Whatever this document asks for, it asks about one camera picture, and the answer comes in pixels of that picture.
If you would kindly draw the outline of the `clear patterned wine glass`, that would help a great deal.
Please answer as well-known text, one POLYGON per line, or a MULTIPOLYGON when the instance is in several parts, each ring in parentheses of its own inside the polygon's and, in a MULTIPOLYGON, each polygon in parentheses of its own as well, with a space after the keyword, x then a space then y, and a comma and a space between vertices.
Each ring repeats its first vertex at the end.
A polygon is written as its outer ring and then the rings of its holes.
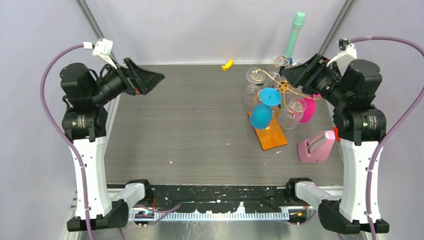
POLYGON ((284 109, 281 110, 277 120, 281 128, 292 130, 303 118, 307 103, 303 98, 299 97, 292 97, 284 103, 284 109))

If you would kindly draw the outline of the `blue plastic wine glass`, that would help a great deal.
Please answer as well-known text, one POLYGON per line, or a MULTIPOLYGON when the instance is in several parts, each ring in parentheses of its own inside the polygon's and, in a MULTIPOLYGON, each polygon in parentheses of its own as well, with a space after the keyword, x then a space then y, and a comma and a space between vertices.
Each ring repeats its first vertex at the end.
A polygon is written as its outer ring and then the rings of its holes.
POLYGON ((259 92, 261 104, 255 106, 249 117, 252 127, 259 130, 266 129, 273 119, 273 107, 282 102, 282 96, 275 88, 266 87, 259 92))

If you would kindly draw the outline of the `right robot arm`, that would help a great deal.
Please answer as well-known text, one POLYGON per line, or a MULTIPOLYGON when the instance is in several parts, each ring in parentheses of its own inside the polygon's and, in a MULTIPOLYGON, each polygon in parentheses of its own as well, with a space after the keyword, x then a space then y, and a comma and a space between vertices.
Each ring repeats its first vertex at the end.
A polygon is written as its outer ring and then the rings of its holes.
POLYGON ((306 202, 316 210, 322 227, 331 232, 388 233, 390 225, 380 214, 376 181, 380 144, 387 131, 386 116, 373 105, 383 80, 380 67, 354 59, 341 73, 336 62, 315 54, 303 64, 281 67, 279 74, 304 94, 318 94, 333 106, 343 160, 341 196, 325 192, 309 178, 291 178, 285 192, 287 202, 306 202))

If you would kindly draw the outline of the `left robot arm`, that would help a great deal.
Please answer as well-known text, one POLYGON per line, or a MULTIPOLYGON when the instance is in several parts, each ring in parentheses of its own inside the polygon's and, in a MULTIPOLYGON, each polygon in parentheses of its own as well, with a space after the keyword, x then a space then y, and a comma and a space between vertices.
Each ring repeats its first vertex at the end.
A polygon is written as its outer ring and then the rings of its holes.
POLYGON ((60 71, 66 111, 62 129, 72 143, 77 178, 77 209, 67 222, 70 232, 117 229, 126 226, 129 210, 136 204, 148 207, 153 191, 146 179, 129 181, 111 197, 105 172, 108 112, 105 105, 125 93, 146 95, 164 78, 164 74, 142 69, 130 58, 124 66, 106 64, 97 74, 81 62, 60 71))

